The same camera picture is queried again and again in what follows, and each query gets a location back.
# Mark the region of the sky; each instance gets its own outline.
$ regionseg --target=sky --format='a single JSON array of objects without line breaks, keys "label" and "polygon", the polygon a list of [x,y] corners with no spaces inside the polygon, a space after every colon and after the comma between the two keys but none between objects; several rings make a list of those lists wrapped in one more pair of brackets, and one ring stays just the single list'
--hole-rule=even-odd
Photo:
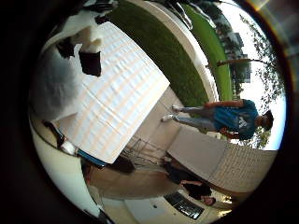
[{"label": "sky", "polygon": [[[234,3],[230,0],[223,0],[224,2]],[[247,18],[248,20],[252,21],[252,18],[249,14],[247,14],[244,10],[240,9],[239,7],[234,7],[229,4],[220,4],[220,9],[224,16],[228,19],[231,23],[234,32],[240,33],[242,41],[244,43],[243,52],[249,55],[249,58],[258,58],[256,55],[255,48],[252,43],[252,39],[250,36],[250,30],[246,24],[244,24],[239,17],[241,14],[243,17]],[[251,63],[251,81],[249,84],[243,85],[243,91],[241,92],[240,96],[243,99],[250,99],[255,104],[256,107],[259,109],[261,105],[261,95],[263,93],[263,84],[259,77],[254,76],[254,70],[263,66],[262,63]],[[285,119],[286,119],[286,100],[284,97],[277,99],[274,103],[270,106],[272,111],[274,122],[273,127],[271,129],[271,135],[269,138],[269,142],[264,148],[264,150],[277,150],[279,149],[280,142],[283,136],[283,130],[285,126]]]}]

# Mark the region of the wall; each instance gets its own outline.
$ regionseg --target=wall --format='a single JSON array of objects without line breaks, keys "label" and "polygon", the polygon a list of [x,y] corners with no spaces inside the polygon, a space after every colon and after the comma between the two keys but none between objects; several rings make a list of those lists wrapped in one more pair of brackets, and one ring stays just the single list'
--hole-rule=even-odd
[{"label": "wall", "polygon": [[185,127],[168,153],[211,184],[233,192],[257,188],[277,155],[273,150],[242,147]]},{"label": "wall", "polygon": [[273,150],[230,143],[208,181],[235,192],[253,191],[267,174],[276,155],[277,152]]}]

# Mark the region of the gray pants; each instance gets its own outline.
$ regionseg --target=gray pants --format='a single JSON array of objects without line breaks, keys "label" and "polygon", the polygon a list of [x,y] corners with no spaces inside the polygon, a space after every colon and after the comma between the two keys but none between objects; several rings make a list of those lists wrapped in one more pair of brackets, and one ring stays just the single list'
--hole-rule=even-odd
[{"label": "gray pants", "polygon": [[182,123],[190,125],[194,128],[198,128],[201,131],[207,132],[216,132],[216,128],[214,126],[214,108],[204,108],[202,106],[197,107],[183,107],[181,112],[188,114],[197,114],[200,115],[201,118],[185,118],[180,116],[175,116],[174,120]]}]

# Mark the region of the black object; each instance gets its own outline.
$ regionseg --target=black object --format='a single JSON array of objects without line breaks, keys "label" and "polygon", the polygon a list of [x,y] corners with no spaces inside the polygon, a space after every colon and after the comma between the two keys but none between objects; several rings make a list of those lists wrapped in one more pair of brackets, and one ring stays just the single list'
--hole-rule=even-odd
[{"label": "black object", "polygon": [[57,148],[60,148],[64,143],[64,135],[51,122],[45,120],[43,120],[42,122],[44,126],[49,128],[50,131],[54,134],[57,142]]},{"label": "black object", "polygon": [[124,174],[129,175],[132,171],[135,170],[135,167],[129,161],[128,159],[119,156],[112,164],[107,164],[107,168],[110,168],[111,170],[118,171]]},{"label": "black object", "polygon": [[[71,43],[70,37],[62,40],[57,45],[57,50],[64,58],[74,56],[74,45]],[[79,52],[78,53],[83,73],[95,77],[101,76],[101,54],[97,53]]]},{"label": "black object", "polygon": [[59,42],[57,45],[57,50],[61,54],[62,57],[64,58],[69,58],[70,56],[75,56],[74,55],[74,45],[71,44],[70,37],[62,40]]},{"label": "black object", "polygon": [[100,51],[97,53],[79,52],[83,73],[95,77],[101,76]]}]

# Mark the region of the white sneakers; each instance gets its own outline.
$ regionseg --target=white sneakers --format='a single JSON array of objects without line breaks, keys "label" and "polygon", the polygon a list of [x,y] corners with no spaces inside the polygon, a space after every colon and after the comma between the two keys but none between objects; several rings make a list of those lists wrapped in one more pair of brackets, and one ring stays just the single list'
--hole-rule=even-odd
[{"label": "white sneakers", "polygon": [[174,115],[165,115],[161,118],[162,122],[169,121],[170,119],[173,119],[175,116]]},{"label": "white sneakers", "polygon": [[[182,107],[180,107],[180,106],[178,106],[178,105],[172,105],[172,106],[171,106],[171,109],[172,109],[174,112],[178,113],[178,112],[181,111]],[[172,115],[172,114],[170,114],[170,115],[165,115],[165,116],[163,116],[163,117],[161,118],[161,121],[162,121],[162,122],[166,122],[166,121],[169,121],[170,119],[173,119],[174,117],[175,117],[175,116]]]},{"label": "white sneakers", "polygon": [[178,106],[178,105],[172,105],[171,106],[171,109],[176,112],[176,113],[179,113],[182,109],[182,107]]}]

